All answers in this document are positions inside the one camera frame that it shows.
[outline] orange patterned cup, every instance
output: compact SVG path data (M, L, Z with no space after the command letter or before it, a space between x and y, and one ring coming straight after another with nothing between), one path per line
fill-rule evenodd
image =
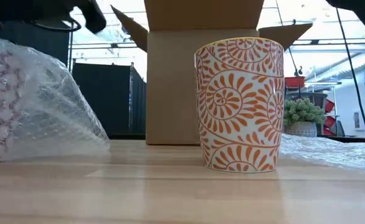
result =
M220 40L195 53L196 109L206 166L275 170L284 105L283 47L272 40Z

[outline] cup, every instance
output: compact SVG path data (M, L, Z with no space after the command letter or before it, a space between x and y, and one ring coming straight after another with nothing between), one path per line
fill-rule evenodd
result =
M242 37L201 47L194 56L196 110L206 166L275 170L284 106L283 47Z

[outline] box flap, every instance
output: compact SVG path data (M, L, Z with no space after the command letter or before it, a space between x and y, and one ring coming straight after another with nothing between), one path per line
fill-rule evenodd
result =
M274 40L280 43L286 50L294 41L299 39L312 24L280 26L280 27L266 27L258 30L260 37Z
M111 8L116 14L116 17L120 20L121 25L126 28L137 47L146 52L148 46L148 31L136 21L126 16L126 14L115 9L113 6L111 6Z
M145 0L150 31L256 29L264 0Z

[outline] wooden table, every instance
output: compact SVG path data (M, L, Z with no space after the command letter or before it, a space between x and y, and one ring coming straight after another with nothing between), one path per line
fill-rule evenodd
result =
M2 223L365 223L365 174L280 159L276 172L202 166L198 147L113 141L111 154L0 163Z

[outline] white wall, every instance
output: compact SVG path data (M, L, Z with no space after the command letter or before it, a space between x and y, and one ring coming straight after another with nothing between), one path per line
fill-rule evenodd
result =
M361 95L361 102L365 113L365 72L359 72L356 74L358 88ZM337 112L340 117L344 133L347 136L357 136L365 138L365 127L361 111L359 109L358 98L356 93L356 87L354 86L353 79L341 80L342 85L336 86L336 106ZM333 92L326 92L328 94L327 99L334 101ZM362 130L356 130L354 127L354 112L360 112L360 125Z

